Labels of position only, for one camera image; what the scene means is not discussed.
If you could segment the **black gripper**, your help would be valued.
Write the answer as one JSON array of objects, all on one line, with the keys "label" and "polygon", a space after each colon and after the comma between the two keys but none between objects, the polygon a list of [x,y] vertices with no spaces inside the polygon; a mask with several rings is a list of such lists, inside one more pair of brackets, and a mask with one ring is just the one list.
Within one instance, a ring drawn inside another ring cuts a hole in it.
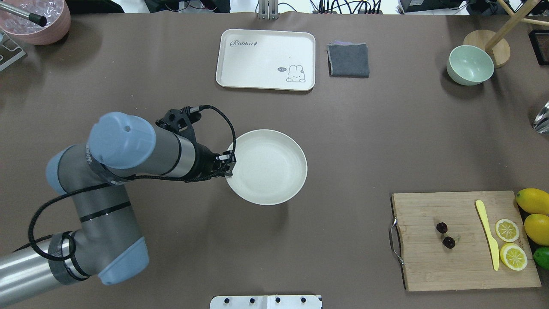
[{"label": "black gripper", "polygon": [[189,182],[200,182],[215,177],[232,177],[232,167],[221,167],[220,164],[235,164],[235,151],[214,153],[200,143],[194,143],[195,160],[189,170]]}]

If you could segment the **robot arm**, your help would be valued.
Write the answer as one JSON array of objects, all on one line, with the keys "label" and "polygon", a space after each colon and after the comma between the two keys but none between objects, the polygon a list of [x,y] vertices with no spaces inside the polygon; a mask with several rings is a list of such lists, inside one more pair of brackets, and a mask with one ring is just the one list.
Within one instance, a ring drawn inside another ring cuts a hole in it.
[{"label": "robot arm", "polygon": [[[121,112],[102,116],[86,143],[55,155],[46,178],[58,197],[33,215],[29,242],[1,258],[1,307],[98,276],[104,285],[147,268],[149,254],[125,185],[138,179],[200,182],[232,175],[235,137],[224,153],[196,141],[201,108],[171,110],[152,125]],[[35,238],[40,214],[71,197],[81,228]]]}]

